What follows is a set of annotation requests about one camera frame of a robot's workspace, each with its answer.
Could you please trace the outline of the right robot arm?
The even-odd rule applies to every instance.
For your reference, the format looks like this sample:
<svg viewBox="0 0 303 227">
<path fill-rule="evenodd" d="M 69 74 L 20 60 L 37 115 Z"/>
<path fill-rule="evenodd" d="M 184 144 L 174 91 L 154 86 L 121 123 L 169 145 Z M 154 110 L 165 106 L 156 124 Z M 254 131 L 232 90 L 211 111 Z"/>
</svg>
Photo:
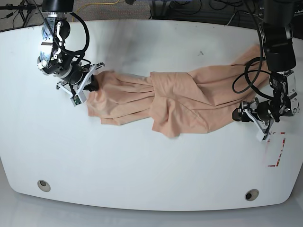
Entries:
<svg viewBox="0 0 303 227">
<path fill-rule="evenodd" d="M 99 84 L 95 79 L 95 71 L 104 66 L 104 63 L 92 64 L 85 60 L 85 52 L 89 47 L 89 30 L 82 18 L 73 12 L 72 0 L 44 0 L 40 14 L 47 13 L 43 18 L 42 43 L 37 60 L 39 70 L 45 75 L 58 77 L 60 81 L 56 89 L 62 89 L 75 98 L 82 92 L 97 91 Z M 70 35 L 71 26 L 66 14 L 76 18 L 85 32 L 85 45 L 82 49 L 71 51 L 66 48 L 66 39 Z"/>
</svg>

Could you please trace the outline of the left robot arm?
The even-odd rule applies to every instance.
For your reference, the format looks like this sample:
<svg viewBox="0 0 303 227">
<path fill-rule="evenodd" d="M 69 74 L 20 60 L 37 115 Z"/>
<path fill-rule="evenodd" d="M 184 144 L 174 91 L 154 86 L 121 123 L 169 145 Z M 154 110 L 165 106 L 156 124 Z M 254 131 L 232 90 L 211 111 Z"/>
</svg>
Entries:
<svg viewBox="0 0 303 227">
<path fill-rule="evenodd" d="M 251 88 L 266 100 L 259 102 L 256 98 L 251 102 L 242 101 L 233 111 L 232 118 L 237 122 L 255 123 L 260 141 L 267 139 L 273 123 L 279 122 L 281 116 L 294 116 L 299 112 L 293 72 L 296 59 L 291 28 L 295 6 L 295 0 L 265 0 L 262 20 L 257 22 L 253 19 L 259 38 L 260 56 L 246 63 L 242 75 L 248 85 L 241 92 Z M 262 73 L 264 61 L 269 70 L 269 85 L 273 89 L 273 96 L 262 93 L 254 85 Z"/>
</svg>

